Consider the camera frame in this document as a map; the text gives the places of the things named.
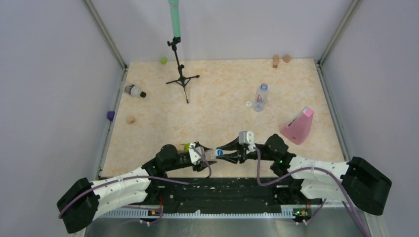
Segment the clear plastic bottle white cap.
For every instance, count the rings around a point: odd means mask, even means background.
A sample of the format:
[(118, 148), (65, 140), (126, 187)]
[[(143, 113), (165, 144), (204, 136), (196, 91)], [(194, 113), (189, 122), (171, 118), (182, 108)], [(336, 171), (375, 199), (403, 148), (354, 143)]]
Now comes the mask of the clear plastic bottle white cap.
[(262, 83), (256, 90), (253, 102), (253, 109), (256, 112), (261, 112), (264, 110), (268, 95), (269, 87), (266, 83)]

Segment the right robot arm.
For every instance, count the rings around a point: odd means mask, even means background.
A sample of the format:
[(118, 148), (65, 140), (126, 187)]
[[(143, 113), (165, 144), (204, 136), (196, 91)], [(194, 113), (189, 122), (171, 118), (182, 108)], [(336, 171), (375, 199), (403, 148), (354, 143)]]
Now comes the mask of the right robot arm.
[(388, 199), (392, 181), (361, 157), (350, 161), (326, 162), (312, 160), (288, 151), (278, 135), (271, 135), (264, 144), (255, 143), (254, 134), (242, 131), (232, 142), (219, 146), (222, 159), (234, 164), (249, 159), (271, 161), (270, 169), (290, 180), (290, 198), (295, 203), (307, 199), (352, 201), (360, 210), (380, 216)]

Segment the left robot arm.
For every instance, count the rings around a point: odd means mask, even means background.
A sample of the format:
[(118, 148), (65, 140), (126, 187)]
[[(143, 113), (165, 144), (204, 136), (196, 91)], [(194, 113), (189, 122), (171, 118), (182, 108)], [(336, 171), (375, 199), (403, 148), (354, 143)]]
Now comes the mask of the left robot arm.
[(169, 179), (168, 171), (191, 167), (200, 172), (222, 154), (221, 149), (209, 149), (198, 142), (187, 143), (182, 151), (174, 145), (164, 145), (153, 159), (133, 171), (103, 180), (76, 181), (57, 202), (58, 217), (67, 233), (74, 234), (106, 212), (143, 201), (153, 204), (159, 196), (158, 182), (183, 184)]

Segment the small clear bottle black cap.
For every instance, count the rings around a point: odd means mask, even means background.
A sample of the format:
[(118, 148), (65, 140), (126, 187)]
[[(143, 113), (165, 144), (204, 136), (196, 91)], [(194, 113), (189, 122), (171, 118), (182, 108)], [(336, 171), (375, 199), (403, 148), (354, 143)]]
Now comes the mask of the small clear bottle black cap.
[(124, 87), (124, 92), (128, 93), (129, 95), (133, 96), (133, 97), (141, 97), (141, 98), (145, 98), (147, 96), (147, 93), (143, 91), (143, 89), (138, 86), (138, 85), (134, 85), (134, 84), (129, 84), (127, 86)]

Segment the colourful toy block car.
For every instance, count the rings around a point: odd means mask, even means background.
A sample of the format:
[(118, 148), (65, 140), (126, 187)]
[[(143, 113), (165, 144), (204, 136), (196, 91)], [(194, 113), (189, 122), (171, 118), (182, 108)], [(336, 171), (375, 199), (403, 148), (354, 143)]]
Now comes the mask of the colourful toy block car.
[(177, 149), (177, 153), (186, 153), (189, 152), (190, 143), (184, 143), (184, 144), (177, 144), (175, 145)]

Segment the black tripod stand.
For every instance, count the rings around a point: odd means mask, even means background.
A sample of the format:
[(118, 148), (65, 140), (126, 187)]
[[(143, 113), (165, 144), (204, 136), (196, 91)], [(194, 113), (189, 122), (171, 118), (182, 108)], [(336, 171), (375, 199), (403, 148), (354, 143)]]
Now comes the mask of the black tripod stand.
[(174, 52), (174, 55), (175, 55), (175, 60), (176, 60), (176, 64), (177, 64), (177, 71), (179, 73), (179, 78), (176, 79), (176, 80), (168, 81), (168, 82), (166, 82), (166, 84), (176, 83), (176, 84), (180, 85), (183, 88), (185, 98), (186, 98), (186, 103), (189, 104), (189, 99), (188, 99), (188, 95), (187, 95), (187, 92), (186, 92), (186, 86), (190, 82), (191, 79), (198, 79), (200, 77), (200, 75), (186, 77), (183, 74), (183, 69), (185, 68), (185, 66), (183, 64), (180, 64), (179, 58), (178, 58), (178, 53), (177, 53), (177, 44), (180, 43), (180, 42), (181, 42), (180, 37), (174, 37), (172, 39), (172, 41), (167, 41), (168, 46), (171, 47), (171, 49), (172, 49), (172, 51)]

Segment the wooden cube with cross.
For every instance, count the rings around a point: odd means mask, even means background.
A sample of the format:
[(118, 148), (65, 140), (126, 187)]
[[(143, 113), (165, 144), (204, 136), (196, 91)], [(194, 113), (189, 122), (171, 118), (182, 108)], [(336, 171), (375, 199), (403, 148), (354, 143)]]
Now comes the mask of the wooden cube with cross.
[(134, 124), (134, 123), (136, 123), (136, 119), (135, 119), (134, 116), (127, 116), (126, 117), (126, 122), (127, 122), (127, 124)]

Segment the purple block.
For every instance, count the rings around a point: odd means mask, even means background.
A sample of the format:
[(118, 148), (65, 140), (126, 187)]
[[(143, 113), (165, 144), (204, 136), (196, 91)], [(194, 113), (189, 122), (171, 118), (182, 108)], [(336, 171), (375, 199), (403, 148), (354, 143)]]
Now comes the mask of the purple block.
[(106, 118), (107, 118), (109, 121), (113, 121), (113, 120), (114, 120), (114, 118), (115, 118), (115, 111), (108, 111), (108, 112), (107, 112), (107, 115), (106, 115)]

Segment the tall wooden block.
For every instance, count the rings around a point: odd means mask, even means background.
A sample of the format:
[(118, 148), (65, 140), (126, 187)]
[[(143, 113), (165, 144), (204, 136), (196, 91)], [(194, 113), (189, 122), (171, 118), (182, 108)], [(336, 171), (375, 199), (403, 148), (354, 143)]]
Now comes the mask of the tall wooden block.
[(279, 55), (278, 54), (275, 54), (274, 56), (273, 56), (273, 63), (272, 63), (272, 67), (273, 68), (278, 68), (278, 66), (279, 66), (279, 63), (280, 63), (280, 57), (279, 57)]

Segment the small wooden cube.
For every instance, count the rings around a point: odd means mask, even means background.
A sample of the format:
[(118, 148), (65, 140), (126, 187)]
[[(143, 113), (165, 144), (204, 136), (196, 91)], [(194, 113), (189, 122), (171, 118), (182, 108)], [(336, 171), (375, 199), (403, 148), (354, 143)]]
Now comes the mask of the small wooden cube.
[(291, 57), (290, 55), (288, 55), (288, 54), (286, 54), (286, 55), (283, 57), (283, 61), (284, 61), (285, 63), (289, 63), (291, 60), (292, 60), (292, 57)]

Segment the green foam microphone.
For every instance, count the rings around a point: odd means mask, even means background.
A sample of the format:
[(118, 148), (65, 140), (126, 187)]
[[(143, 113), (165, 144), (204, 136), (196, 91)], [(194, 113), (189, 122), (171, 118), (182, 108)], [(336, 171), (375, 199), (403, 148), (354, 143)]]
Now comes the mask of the green foam microphone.
[(175, 38), (181, 37), (180, 17), (179, 17), (179, 0), (168, 0), (173, 36)]

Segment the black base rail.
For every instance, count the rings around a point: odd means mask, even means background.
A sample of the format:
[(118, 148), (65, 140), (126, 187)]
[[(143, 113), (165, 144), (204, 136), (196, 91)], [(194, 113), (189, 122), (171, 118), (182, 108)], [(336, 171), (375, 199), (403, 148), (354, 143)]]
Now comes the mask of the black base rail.
[(255, 178), (180, 178), (185, 185), (153, 180), (140, 205), (162, 207), (165, 214), (280, 213), (287, 205), (321, 204), (298, 189), (299, 181), (260, 186)]

